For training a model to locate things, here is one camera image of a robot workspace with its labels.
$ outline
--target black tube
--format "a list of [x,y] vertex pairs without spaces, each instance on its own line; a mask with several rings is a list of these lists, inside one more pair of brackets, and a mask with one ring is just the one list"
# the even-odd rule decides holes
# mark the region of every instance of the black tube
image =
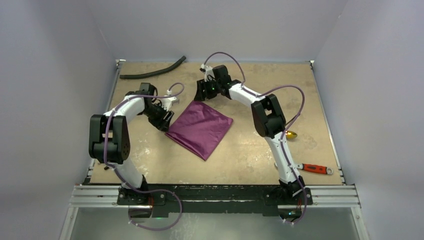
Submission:
[[157,75],[166,74],[167,72],[170,72],[176,69],[178,66],[180,66],[184,62],[184,60],[186,60],[186,56],[182,56],[174,64],[161,70],[147,72],[143,74],[136,74],[136,75],[119,75],[119,78],[120,79],[146,79],[146,78],[151,78]]

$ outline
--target yellow object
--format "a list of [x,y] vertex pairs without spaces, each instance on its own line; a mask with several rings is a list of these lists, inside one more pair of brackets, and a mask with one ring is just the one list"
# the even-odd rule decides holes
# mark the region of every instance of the yellow object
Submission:
[[285,136],[287,137],[287,139],[295,139],[298,134],[294,131],[285,131]]

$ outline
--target tan tabletop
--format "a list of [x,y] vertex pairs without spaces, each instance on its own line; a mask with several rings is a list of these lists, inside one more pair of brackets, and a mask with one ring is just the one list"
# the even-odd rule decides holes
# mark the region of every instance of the tan tabletop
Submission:
[[[220,63],[209,63],[218,66]],[[121,74],[140,74],[166,68],[166,62],[126,62]],[[151,83],[159,95],[175,82],[185,84],[184,92],[178,96],[179,104],[172,107],[175,115],[172,122],[183,112],[196,94],[196,81],[204,76],[199,71],[201,63],[183,63],[177,69],[147,79],[119,79],[113,93],[111,106],[122,101],[129,91],[139,89],[140,83]],[[242,75],[233,63],[225,63],[231,78],[242,80]],[[289,141],[289,148],[296,163],[323,165],[333,168],[333,175],[322,175],[300,170],[307,185],[341,185],[336,158],[329,132],[321,109],[314,76],[308,64],[242,63],[246,86],[264,93],[284,84],[294,84],[303,89],[306,102],[302,114],[290,130],[298,137]],[[302,96],[296,89],[280,89],[278,97],[287,121],[298,111]],[[278,184],[278,171],[274,167],[271,150],[255,130],[252,112],[240,102],[222,95],[206,100],[234,122],[218,147],[207,161],[203,161],[150,125],[146,116],[137,116],[128,125],[130,157],[138,171],[145,175],[148,183],[164,184]],[[96,163],[91,183],[119,183],[113,171],[104,170]]]

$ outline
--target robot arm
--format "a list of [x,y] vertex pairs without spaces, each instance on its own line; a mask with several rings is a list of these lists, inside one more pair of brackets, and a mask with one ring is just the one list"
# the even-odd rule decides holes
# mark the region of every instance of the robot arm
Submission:
[[[152,98],[139,97],[138,95],[153,96],[155,87],[149,83],[142,83],[138,91],[130,91],[126,94],[123,101],[118,105],[118,110],[114,113],[109,132],[107,143],[107,161],[114,165],[120,175],[132,186],[140,189],[143,181],[142,174],[137,171],[130,156],[130,137],[128,133],[128,124],[137,115],[146,115],[148,121],[158,130],[166,132],[169,129],[170,121],[174,115],[169,109],[173,104],[179,103],[174,97],[163,98],[159,103],[152,102]],[[102,114],[93,115],[90,119],[89,133],[89,155],[99,162],[104,163],[103,152],[105,147],[105,130],[108,117],[112,114],[112,110]]]
[[[294,162],[287,145],[286,135],[283,132],[286,119],[277,97],[274,94],[259,96],[259,93],[242,86],[240,81],[231,80],[224,65],[212,68],[202,64],[200,70],[205,73],[205,78],[197,81],[197,92],[194,100],[204,101],[212,99],[219,93],[250,107],[257,133],[265,138],[271,148],[278,167],[280,183],[285,187],[290,186],[291,197],[298,194],[302,188],[297,183],[295,174],[301,179],[302,185],[304,186],[305,184],[299,171],[296,168],[292,171],[289,166],[289,164],[294,166]],[[285,149],[288,161],[285,159],[282,147]]]

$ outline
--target work surface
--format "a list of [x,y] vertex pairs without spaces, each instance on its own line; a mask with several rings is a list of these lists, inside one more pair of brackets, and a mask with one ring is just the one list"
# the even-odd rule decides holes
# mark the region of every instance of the work surface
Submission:
[[[209,63],[218,66],[221,63]],[[141,74],[163,69],[166,62],[126,62],[121,73]],[[173,123],[196,94],[196,81],[204,77],[199,71],[201,63],[183,63],[177,69],[155,77],[139,80],[119,79],[111,108],[122,101],[129,91],[136,91],[140,83],[150,83],[157,87],[159,95],[166,95],[168,87],[181,82],[184,92],[178,96],[179,104],[172,107],[175,115]],[[225,63],[233,80],[242,80],[237,65]],[[284,84],[297,85],[305,93],[306,101],[302,114],[291,127],[298,137],[289,140],[290,152],[296,163],[316,164],[331,167],[333,175],[322,175],[299,170],[307,185],[341,185],[329,132],[322,112],[313,73],[308,64],[243,63],[246,86],[264,93]],[[298,111],[302,96],[294,88],[284,88],[274,92],[287,120]],[[161,184],[278,184],[278,171],[274,167],[271,150],[255,130],[252,111],[240,102],[222,95],[204,103],[220,113],[233,118],[234,122],[218,147],[207,161],[203,161],[190,151],[177,144],[163,132],[158,131],[146,116],[137,116],[128,125],[131,152],[130,158],[138,171],[145,175],[148,183]],[[91,183],[119,183],[110,169],[96,163]]]

